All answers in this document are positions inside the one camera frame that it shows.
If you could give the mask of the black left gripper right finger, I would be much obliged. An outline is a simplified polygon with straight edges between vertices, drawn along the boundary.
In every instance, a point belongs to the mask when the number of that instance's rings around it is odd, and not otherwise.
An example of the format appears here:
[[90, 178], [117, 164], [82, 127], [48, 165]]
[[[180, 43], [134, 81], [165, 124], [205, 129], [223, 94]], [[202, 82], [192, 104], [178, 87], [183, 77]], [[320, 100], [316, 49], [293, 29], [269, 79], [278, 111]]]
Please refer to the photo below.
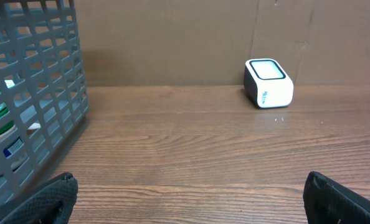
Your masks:
[[303, 201], [309, 224], [370, 224], [370, 200], [319, 172], [309, 173]]

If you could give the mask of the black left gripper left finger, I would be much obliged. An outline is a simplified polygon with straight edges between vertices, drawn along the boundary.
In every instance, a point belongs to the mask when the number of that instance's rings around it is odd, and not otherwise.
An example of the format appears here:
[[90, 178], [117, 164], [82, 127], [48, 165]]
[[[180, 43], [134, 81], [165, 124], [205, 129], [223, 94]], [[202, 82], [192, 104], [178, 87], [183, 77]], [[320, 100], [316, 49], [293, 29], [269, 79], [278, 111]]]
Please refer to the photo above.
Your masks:
[[0, 206], [0, 223], [68, 223], [78, 182], [64, 172]]

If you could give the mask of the white barcode scanner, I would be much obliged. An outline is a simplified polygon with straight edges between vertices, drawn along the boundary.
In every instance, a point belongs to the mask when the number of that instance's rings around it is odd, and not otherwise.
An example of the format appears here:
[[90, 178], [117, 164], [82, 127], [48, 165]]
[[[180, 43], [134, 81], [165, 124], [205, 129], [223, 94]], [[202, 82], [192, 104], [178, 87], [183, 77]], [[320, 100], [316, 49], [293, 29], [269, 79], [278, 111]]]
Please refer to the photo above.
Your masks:
[[292, 102], [294, 84], [276, 60], [257, 58], [245, 62], [244, 90], [258, 108], [282, 108]]

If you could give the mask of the grey plastic mesh basket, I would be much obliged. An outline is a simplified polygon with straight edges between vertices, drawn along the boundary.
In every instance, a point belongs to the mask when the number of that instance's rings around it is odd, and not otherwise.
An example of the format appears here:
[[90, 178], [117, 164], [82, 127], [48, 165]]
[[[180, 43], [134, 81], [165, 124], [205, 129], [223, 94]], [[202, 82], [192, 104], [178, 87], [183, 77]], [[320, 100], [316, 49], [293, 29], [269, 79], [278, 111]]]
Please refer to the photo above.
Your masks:
[[61, 160], [88, 111], [73, 0], [0, 1], [0, 106], [15, 130], [0, 142], [0, 206]]

